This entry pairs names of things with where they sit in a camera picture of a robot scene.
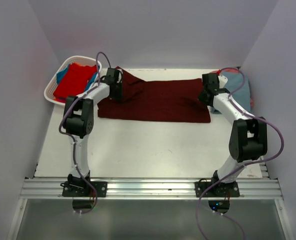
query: cable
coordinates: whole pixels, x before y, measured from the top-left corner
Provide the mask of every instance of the cable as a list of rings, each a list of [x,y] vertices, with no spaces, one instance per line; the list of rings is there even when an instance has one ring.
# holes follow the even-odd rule
[[[100,54],[102,54],[102,55],[104,55],[106,57],[108,65],[109,65],[109,67],[111,67],[111,64],[110,64],[110,61],[109,61],[107,55],[102,51],[98,52],[97,56],[96,56],[96,66],[97,66],[97,70],[98,70],[98,85],[100,85],[100,82],[101,82],[101,76],[100,76],[99,65],[98,65],[98,58],[99,58]]]
[[[103,52],[101,52],[101,51],[98,52],[96,60],[98,59],[98,55],[99,55],[99,54],[103,54],[103,55],[106,57],[106,59],[107,59],[107,61],[108,61],[108,64],[109,64],[109,66],[111,67],[111,65],[110,65],[110,61],[109,61],[108,57],[105,55],[105,53],[103,53]],[[85,210],[85,211],[80,210],[80,211],[79,211],[79,214],[87,214],[87,213],[91,212],[91,211],[94,209],[94,207],[96,206],[96,204],[97,204],[97,202],[98,202],[98,192],[97,192],[97,190],[95,189],[95,187],[92,186],[92,184],[91,184],[88,180],[86,180],[86,178],[82,175],[82,173],[81,173],[81,171],[80,171],[80,169],[79,169],[79,167],[78,167],[78,165],[77,165],[77,161],[76,161],[76,144],[77,144],[77,142],[76,142],[75,137],[74,137],[72,134],[70,134],[70,133],[67,133],[67,132],[62,131],[62,126],[63,126],[63,123],[64,123],[64,122],[66,121],[66,119],[68,118],[68,115],[69,115],[69,114],[71,113],[71,111],[73,110],[74,106],[77,104],[77,102],[80,101],[81,99],[84,99],[84,98],[85,98],[90,92],[92,92],[94,89],[96,89],[96,88],[99,86],[99,84],[100,84],[100,80],[101,80],[101,78],[104,78],[104,77],[105,77],[105,76],[100,77],[100,71],[98,71],[98,84],[95,85],[95,86],[93,86],[92,88],[88,89],[87,91],[85,91],[85,93],[84,93],[82,96],[80,96],[80,97],[78,97],[77,99],[75,99],[75,101],[74,101],[74,102],[71,104],[71,106],[68,108],[67,112],[64,114],[64,116],[63,116],[63,118],[62,118],[62,120],[61,120],[61,122],[60,122],[60,125],[59,125],[59,133],[61,133],[61,134],[63,134],[63,135],[67,135],[67,136],[71,137],[72,140],[73,140],[72,160],[73,160],[73,164],[75,165],[75,168],[76,168],[78,174],[80,175],[80,177],[82,178],[82,180],[83,180],[83,181],[84,181],[84,182],[85,182],[85,183],[91,188],[91,190],[92,190],[92,191],[94,192],[94,194],[95,194],[95,201],[94,201],[92,207],[91,207],[89,210]]]
[[[265,163],[265,162],[268,162],[268,161],[271,161],[271,160],[277,158],[277,157],[282,153],[283,148],[284,148],[284,139],[283,139],[283,136],[282,136],[280,130],[279,130],[275,125],[273,125],[272,123],[268,122],[268,121],[265,120],[265,119],[262,119],[262,118],[259,118],[259,117],[256,117],[256,116],[253,116],[253,115],[248,114],[248,113],[246,113],[246,112],[243,112],[243,111],[242,111],[242,110],[241,110],[241,109],[235,104],[235,102],[233,101],[233,99],[231,98],[231,96],[232,96],[236,91],[240,90],[240,89],[243,87],[243,85],[245,84],[245,75],[244,75],[244,73],[243,73],[240,69],[238,69],[238,68],[236,68],[236,67],[228,67],[228,68],[225,67],[225,68],[219,70],[219,71],[217,72],[217,74],[220,74],[220,72],[222,72],[223,70],[226,70],[226,69],[234,69],[234,70],[237,70],[237,71],[242,75],[242,77],[243,77],[242,84],[241,84],[236,90],[232,91],[232,92],[229,94],[229,96],[228,96],[228,100],[229,100],[229,102],[230,102],[230,103],[236,108],[236,110],[237,110],[238,112],[240,112],[240,113],[243,114],[244,116],[249,117],[249,118],[252,118],[252,119],[255,119],[255,120],[257,120],[257,121],[261,121],[261,122],[263,122],[263,123],[265,123],[265,124],[271,126],[271,127],[277,132],[277,134],[279,135],[279,138],[280,138],[280,149],[279,149],[279,151],[278,151],[275,155],[273,155],[273,156],[271,156],[271,157],[269,157],[269,158],[267,158],[267,159],[257,160],[257,161],[253,161],[253,162],[245,163],[244,165],[238,167],[237,169],[235,169],[234,171],[232,171],[232,172],[229,173],[228,175],[226,175],[226,176],[224,176],[223,178],[219,179],[217,182],[215,182],[214,184],[212,184],[211,186],[209,186],[206,190],[204,190],[204,191],[202,192],[202,194],[200,195],[200,197],[199,197],[199,199],[198,199],[198,204],[197,204],[196,212],[195,212],[195,218],[196,218],[196,222],[197,222],[197,226],[198,226],[198,228],[199,228],[199,231],[201,232],[201,234],[203,235],[203,237],[204,237],[206,240],[210,240],[210,239],[208,238],[208,236],[205,234],[204,230],[202,229],[201,224],[199,223],[199,215],[198,215],[198,210],[199,210],[199,207],[200,207],[200,203],[201,203],[201,199],[202,199],[202,197],[203,197],[203,196],[204,196],[204,195],[205,195],[210,189],[212,189],[213,187],[215,187],[216,185],[218,185],[219,183],[221,183],[221,182],[222,182],[223,180],[225,180],[226,178],[228,178],[228,177],[230,177],[231,175],[235,174],[236,172],[238,172],[238,171],[244,169],[246,166],[249,166],[249,165],[252,165],[252,164],[258,164],[258,163]],[[243,239],[243,240],[246,240],[245,231],[244,231],[243,227],[241,226],[241,224],[238,223],[235,219],[233,219],[233,218],[230,217],[230,216],[227,216],[227,215],[224,215],[224,216],[225,216],[226,218],[232,220],[233,222],[235,222],[235,223],[240,227],[240,229],[241,229],[241,231],[242,231],[242,239]]]

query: red cloth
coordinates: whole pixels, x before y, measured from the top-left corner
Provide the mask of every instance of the red cloth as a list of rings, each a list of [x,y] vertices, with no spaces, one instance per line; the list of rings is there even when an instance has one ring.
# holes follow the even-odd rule
[[[73,63],[54,91],[53,96],[65,102],[68,96],[76,96],[84,92],[88,81],[97,71],[96,66],[81,66]]]
[[[99,102],[100,118],[209,123],[206,105],[198,101],[203,89],[200,78],[193,80],[143,81],[123,70],[122,101],[105,98]]]

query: gray floor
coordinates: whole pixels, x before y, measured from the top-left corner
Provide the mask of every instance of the gray floor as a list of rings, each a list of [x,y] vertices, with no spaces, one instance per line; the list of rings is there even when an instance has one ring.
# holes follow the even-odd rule
[[[101,200],[80,218],[71,200],[29,200],[18,240],[199,240],[195,207],[195,200]],[[199,213],[210,239],[242,239],[230,220],[204,207]],[[227,214],[248,240],[285,239],[273,200],[234,200]]]

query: maroon fabric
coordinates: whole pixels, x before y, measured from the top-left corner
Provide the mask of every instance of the maroon fabric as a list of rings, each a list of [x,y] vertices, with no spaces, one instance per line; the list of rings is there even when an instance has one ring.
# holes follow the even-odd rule
[[[203,86],[193,80],[143,81],[123,70],[122,101],[109,98],[99,102],[100,118],[209,123],[206,105],[198,101]]]

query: black mounting plate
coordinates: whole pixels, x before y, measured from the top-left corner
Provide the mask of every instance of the black mounting plate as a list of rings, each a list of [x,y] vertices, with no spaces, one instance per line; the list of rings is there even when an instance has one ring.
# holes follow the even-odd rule
[[[91,185],[97,190],[98,198],[105,198],[107,195],[107,186],[108,182],[106,181],[91,181]],[[68,186],[69,183],[66,181],[65,183],[62,183],[61,186]],[[63,197],[67,198],[77,198],[77,197],[90,197],[89,194],[85,194],[82,189],[80,190],[73,190],[69,189],[68,187],[63,187],[62,192]]]
[[[210,187],[213,183],[211,181],[196,181],[194,183],[196,197],[200,197],[202,192],[206,190],[208,187]],[[219,185],[215,186],[214,188],[210,189],[206,194],[204,195],[205,198],[217,198],[217,197],[231,197],[231,198],[237,198],[240,196],[238,183],[232,182],[232,183],[220,183]]]

